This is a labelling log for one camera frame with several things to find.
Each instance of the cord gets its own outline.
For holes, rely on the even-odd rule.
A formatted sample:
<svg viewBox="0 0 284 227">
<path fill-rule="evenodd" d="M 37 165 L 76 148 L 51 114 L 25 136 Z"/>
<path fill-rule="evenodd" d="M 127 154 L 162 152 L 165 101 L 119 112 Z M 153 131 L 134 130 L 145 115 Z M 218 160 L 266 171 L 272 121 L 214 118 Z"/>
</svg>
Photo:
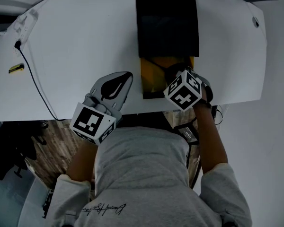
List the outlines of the cord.
<svg viewBox="0 0 284 227">
<path fill-rule="evenodd" d="M 148 59 L 145 57 L 145 60 L 147 60 L 148 62 L 150 62 L 151 64 L 154 64 L 155 66 L 159 67 L 162 71 L 166 71 L 167 68 L 160 66 L 158 63 L 152 61 L 151 59 Z"/>
<path fill-rule="evenodd" d="M 43 100 L 43 102 L 44 102 L 45 106 L 47 107 L 47 109 L 48 109 L 49 113 L 52 115 L 52 117 L 53 117 L 56 121 L 63 121 L 64 119 L 57 119 L 57 118 L 53 115 L 52 111 L 49 109 L 49 107 L 48 107 L 48 105 L 47 105 L 46 101 L 44 100 L 44 98 L 43 98 L 43 96 L 42 96 L 42 94 L 41 94 L 41 92 L 40 92 L 40 90 L 39 90 L 39 88 L 38 88 L 38 86 L 37 86 L 37 84 L 36 84 L 36 82 L 35 82 L 35 79 L 34 79 L 34 76 L 33 76 L 32 70 L 30 69 L 30 66 L 29 66 L 29 64 L 28 64 L 28 62 L 27 62 L 27 59 L 25 58 L 24 54 L 22 53 L 22 51 L 21 51 L 21 49 L 20 49 L 20 45 L 21 45 L 21 42 L 20 42 L 20 41 L 17 41 L 17 42 L 15 43 L 15 48 L 16 48 L 17 50 L 19 50 L 19 51 L 20 51 L 20 53 L 21 53 L 21 55 L 22 55 L 23 59 L 24 59 L 24 60 L 25 60 L 25 62 L 27 63 L 27 66 L 28 66 L 28 69 L 29 69 L 30 75 L 32 76 L 32 79 L 33 79 L 34 85 L 35 85 L 35 87 L 37 88 L 37 91 L 38 91 L 38 93 L 39 93 L 40 97 L 42 98 L 42 100 Z"/>
<path fill-rule="evenodd" d="M 194 117 L 191 123 L 195 122 L 197 120 L 197 117 Z"/>
<path fill-rule="evenodd" d="M 223 121 L 223 114 L 221 113 L 221 111 L 219 110 L 219 109 L 217 109 L 217 111 L 221 114 L 221 116 L 222 116 L 222 120 L 221 120 L 221 122 L 220 123 L 222 123 L 222 121 Z"/>
</svg>

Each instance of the wall outlet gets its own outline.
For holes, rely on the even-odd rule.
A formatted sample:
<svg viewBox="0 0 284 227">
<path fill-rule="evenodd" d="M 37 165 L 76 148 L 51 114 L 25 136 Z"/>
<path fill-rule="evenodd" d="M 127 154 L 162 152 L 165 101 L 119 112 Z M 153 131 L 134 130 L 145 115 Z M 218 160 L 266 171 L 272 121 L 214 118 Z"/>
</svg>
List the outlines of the wall outlet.
<svg viewBox="0 0 284 227">
<path fill-rule="evenodd" d="M 29 13 L 25 13 L 17 18 L 14 22 L 13 28 L 15 29 L 15 42 L 20 40 L 20 49 L 23 51 L 24 45 L 28 40 L 30 33 L 32 32 L 35 24 L 37 22 L 37 17 L 35 16 L 34 10 Z M 20 52 L 14 47 L 13 43 L 13 54 L 15 57 L 20 56 Z"/>
</svg>

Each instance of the hand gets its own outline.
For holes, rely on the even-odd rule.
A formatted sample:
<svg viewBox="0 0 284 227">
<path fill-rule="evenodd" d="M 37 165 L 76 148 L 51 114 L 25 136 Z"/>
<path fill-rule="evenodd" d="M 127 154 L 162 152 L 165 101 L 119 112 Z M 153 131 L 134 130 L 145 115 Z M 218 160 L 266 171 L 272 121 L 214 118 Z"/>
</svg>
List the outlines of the hand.
<svg viewBox="0 0 284 227">
<path fill-rule="evenodd" d="M 205 90 L 204 83 L 201 84 L 201 88 L 202 88 L 202 99 L 207 101 L 207 95 L 206 95 L 206 90 Z"/>
<path fill-rule="evenodd" d="M 207 101 L 207 95 L 206 95 L 204 83 L 202 83 L 201 87 L 202 87 L 202 99 Z M 202 110 L 202 109 L 206 109 L 206 111 L 208 111 L 209 108 L 205 104 L 196 103 L 195 105 L 193 105 L 193 109 L 195 113 L 197 114 L 197 111 Z"/>
</svg>

